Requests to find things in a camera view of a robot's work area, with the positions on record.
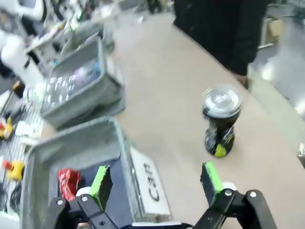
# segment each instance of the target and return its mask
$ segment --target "table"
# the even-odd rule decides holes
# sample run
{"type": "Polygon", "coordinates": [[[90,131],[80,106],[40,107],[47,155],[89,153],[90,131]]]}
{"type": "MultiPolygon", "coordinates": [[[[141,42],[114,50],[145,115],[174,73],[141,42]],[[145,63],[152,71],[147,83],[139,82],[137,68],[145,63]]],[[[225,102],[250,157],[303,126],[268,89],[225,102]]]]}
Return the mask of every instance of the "table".
{"type": "MultiPolygon", "coordinates": [[[[194,224],[208,208],[199,176],[202,162],[212,161],[222,181],[234,182],[240,192],[263,192],[279,229],[302,228],[305,171],[296,154],[260,104],[172,21],[159,15],[114,34],[127,93],[126,110],[117,117],[139,150],[155,160],[172,220],[194,224]],[[244,102],[233,150],[217,159],[204,148],[202,94],[219,83],[234,86],[244,102]]],[[[239,227],[232,219],[224,228],[239,227]]]]}

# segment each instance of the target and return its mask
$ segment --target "gray plastic bin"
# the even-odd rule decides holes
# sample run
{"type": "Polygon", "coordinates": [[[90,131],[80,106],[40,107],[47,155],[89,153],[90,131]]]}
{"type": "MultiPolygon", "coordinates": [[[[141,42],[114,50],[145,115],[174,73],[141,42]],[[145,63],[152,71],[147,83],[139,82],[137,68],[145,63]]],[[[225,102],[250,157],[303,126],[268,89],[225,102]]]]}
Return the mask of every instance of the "gray plastic bin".
{"type": "Polygon", "coordinates": [[[61,57],[63,58],[68,53],[76,50],[82,45],[89,37],[99,35],[102,36],[102,44],[106,48],[107,52],[111,52],[114,48],[114,41],[112,37],[112,30],[109,26],[99,21],[84,21],[76,30],[71,31],[70,38],[64,45],[61,51],[61,57]]]}
{"type": "Polygon", "coordinates": [[[34,146],[29,152],[22,181],[21,228],[41,229],[51,199],[58,196],[59,169],[81,171],[109,161],[115,161],[116,164],[111,165],[114,193],[110,193],[106,213],[118,228],[137,221],[155,222],[154,216],[143,213],[129,149],[129,142],[112,118],[98,118],[74,126],[34,146]],[[112,173],[112,169],[117,169],[116,166],[120,166],[122,171],[119,180],[112,173]],[[119,204],[112,205],[111,200],[119,201],[119,204]]]}
{"type": "Polygon", "coordinates": [[[71,76],[75,70],[96,59],[101,69],[100,77],[75,92],[67,101],[48,110],[41,109],[42,118],[56,129],[68,128],[100,116],[114,115],[125,108],[124,86],[107,70],[100,37],[71,52],[54,67],[49,80],[71,76]]]}

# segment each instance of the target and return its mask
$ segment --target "white label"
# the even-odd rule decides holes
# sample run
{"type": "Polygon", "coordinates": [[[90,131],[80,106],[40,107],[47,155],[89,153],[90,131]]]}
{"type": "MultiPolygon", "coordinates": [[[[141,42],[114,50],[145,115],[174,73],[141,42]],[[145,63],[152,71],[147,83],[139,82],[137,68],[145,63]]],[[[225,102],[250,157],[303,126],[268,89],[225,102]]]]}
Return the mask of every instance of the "white label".
{"type": "Polygon", "coordinates": [[[154,161],[133,147],[130,153],[145,213],[169,216],[171,212],[154,161]]]}

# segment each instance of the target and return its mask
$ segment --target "red wrapper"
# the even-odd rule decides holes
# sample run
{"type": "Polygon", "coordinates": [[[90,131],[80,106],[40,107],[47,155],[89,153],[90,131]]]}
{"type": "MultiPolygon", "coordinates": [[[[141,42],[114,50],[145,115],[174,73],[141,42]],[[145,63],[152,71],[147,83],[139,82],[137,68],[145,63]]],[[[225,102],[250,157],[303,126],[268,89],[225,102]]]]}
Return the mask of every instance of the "red wrapper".
{"type": "Polygon", "coordinates": [[[78,182],[81,180],[80,172],[64,168],[57,172],[57,178],[59,181],[61,197],[67,199],[67,201],[73,200],[77,193],[78,182]]]}

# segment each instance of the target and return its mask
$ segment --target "black clothing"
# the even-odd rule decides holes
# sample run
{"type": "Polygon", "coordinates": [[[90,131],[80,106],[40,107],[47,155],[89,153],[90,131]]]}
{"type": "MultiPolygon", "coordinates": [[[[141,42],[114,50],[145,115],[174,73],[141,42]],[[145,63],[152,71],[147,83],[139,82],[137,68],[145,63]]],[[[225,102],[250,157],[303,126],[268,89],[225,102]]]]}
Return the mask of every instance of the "black clothing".
{"type": "Polygon", "coordinates": [[[230,71],[247,75],[268,0],[174,0],[174,24],[230,71]]]}

